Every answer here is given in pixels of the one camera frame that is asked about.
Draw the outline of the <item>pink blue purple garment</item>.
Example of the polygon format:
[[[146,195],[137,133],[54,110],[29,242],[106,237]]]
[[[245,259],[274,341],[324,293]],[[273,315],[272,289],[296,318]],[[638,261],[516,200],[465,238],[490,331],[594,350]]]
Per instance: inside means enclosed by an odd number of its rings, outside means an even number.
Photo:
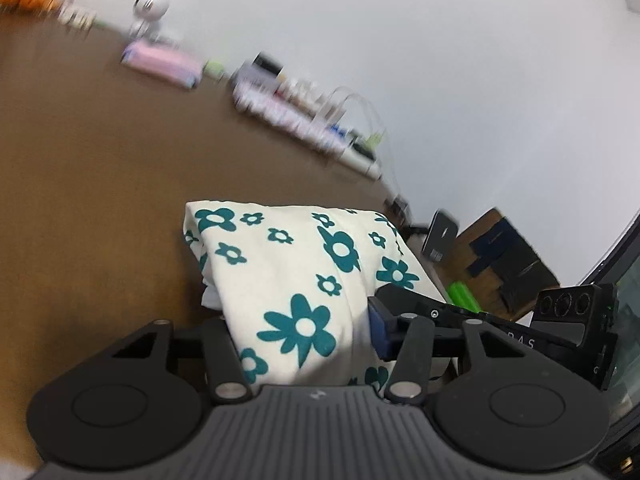
[[[204,64],[180,50],[140,39],[128,44],[120,62],[137,72],[154,76],[186,89],[202,81]]]

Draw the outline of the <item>white power strip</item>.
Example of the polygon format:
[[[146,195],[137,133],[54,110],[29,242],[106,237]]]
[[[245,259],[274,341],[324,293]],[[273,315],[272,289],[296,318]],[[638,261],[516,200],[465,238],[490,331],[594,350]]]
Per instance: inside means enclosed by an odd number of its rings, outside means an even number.
[[[347,168],[355,170],[358,174],[362,174],[371,180],[380,180],[382,177],[381,166],[376,160],[371,160],[352,148],[346,148],[345,151],[342,151],[337,160]]]

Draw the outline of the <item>container of oranges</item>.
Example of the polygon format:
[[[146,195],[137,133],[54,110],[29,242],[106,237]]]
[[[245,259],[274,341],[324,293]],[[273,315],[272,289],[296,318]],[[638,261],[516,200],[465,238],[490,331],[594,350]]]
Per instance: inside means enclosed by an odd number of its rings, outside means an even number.
[[[2,9],[24,12],[50,12],[61,6],[60,0],[0,0]]]

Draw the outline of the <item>pink floral garment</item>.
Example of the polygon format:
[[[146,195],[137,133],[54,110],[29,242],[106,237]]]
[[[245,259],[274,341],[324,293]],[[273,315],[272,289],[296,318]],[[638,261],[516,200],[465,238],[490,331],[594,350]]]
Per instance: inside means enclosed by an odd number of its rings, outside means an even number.
[[[317,151],[341,156],[348,143],[325,126],[316,124],[294,106],[252,84],[239,82],[232,90],[235,108],[268,126],[303,141]]]

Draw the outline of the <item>white green flower garment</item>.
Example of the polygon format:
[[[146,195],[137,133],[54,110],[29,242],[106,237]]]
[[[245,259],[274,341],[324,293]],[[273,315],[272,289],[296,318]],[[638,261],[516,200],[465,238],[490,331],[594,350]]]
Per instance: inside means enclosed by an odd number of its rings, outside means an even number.
[[[266,385],[371,386],[393,367],[375,353],[368,300],[396,285],[439,300],[384,214],[228,200],[186,204],[204,307],[226,320],[253,391]]]

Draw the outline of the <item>green small packet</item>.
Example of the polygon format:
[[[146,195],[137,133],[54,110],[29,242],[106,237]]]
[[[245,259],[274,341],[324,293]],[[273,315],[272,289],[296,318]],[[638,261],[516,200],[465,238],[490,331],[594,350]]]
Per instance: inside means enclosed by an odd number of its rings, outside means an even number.
[[[205,63],[203,67],[203,75],[213,80],[221,80],[227,77],[224,66],[213,60],[208,60]]]

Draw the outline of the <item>grey tin box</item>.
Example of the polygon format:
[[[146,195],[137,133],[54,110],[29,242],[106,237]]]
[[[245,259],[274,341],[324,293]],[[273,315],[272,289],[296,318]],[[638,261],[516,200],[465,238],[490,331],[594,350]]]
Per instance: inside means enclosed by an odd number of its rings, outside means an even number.
[[[265,52],[259,52],[252,62],[243,63],[232,75],[231,84],[235,87],[247,82],[255,87],[276,92],[281,84],[279,79],[283,65]]]

